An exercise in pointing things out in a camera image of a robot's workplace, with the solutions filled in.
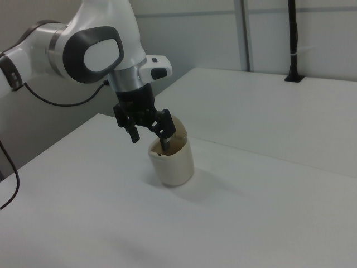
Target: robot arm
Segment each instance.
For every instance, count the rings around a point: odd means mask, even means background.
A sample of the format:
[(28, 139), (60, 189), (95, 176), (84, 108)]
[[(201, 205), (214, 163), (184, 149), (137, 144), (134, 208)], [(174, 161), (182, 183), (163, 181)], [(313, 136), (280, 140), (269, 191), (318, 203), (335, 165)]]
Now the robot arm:
[(148, 56), (128, 0), (83, 0), (68, 24), (41, 21), (0, 53), (0, 97), (42, 74), (93, 83), (106, 75), (119, 104), (120, 127), (135, 143), (136, 125), (147, 127), (164, 150), (176, 131), (168, 110), (157, 111), (150, 83), (172, 74), (164, 56)]

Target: black pole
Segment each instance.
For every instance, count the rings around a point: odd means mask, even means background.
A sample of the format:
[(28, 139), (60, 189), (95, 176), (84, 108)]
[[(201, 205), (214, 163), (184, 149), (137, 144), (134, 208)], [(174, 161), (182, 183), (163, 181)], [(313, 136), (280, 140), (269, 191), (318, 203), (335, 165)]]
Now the black pole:
[(299, 83), (304, 76), (297, 71), (297, 23), (295, 0), (289, 0), (289, 26), (290, 26), (290, 70), (285, 81)]

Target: gray band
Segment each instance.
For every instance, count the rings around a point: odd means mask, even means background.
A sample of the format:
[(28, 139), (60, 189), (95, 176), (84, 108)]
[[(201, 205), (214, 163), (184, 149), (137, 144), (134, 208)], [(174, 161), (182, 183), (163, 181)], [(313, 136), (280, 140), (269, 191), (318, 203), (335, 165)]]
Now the gray band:
[(50, 45), (49, 45), (49, 61), (51, 64), (52, 69), (56, 72), (56, 74), (58, 74), (59, 76), (63, 77), (63, 75), (61, 74), (61, 72), (59, 71), (57, 64), (56, 64), (56, 51), (55, 51), (55, 47), (57, 44), (58, 39), (60, 38), (60, 36), (63, 34), (63, 32), (65, 31), (65, 29), (67, 29), (67, 26), (63, 27), (62, 29), (59, 29), (55, 32), (55, 34), (53, 35), (51, 41), (50, 41)]
[(124, 70), (111, 71), (108, 74), (110, 86), (116, 92), (130, 92), (146, 85), (140, 79), (140, 67), (146, 63), (146, 58), (139, 64)]

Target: cup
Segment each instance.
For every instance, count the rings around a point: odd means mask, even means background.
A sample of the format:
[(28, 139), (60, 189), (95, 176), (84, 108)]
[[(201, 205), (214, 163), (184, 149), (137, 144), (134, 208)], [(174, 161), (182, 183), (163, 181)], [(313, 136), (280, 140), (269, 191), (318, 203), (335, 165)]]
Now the cup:
[(170, 139), (170, 148), (163, 151), (160, 140), (156, 139), (148, 150), (157, 177), (163, 185), (168, 187), (186, 183), (195, 170), (187, 131), (177, 117), (172, 116), (172, 120), (176, 132)]

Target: white table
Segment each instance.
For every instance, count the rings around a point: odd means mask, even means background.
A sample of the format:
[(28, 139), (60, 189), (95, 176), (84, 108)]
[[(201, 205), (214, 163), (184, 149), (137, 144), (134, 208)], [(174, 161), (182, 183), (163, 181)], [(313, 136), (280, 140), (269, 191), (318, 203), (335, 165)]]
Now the white table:
[(357, 178), (357, 83), (194, 69), (157, 97), (190, 136)]
[(0, 267), (356, 267), (355, 178), (190, 137), (195, 175), (168, 189), (140, 134), (97, 115), (21, 168)]

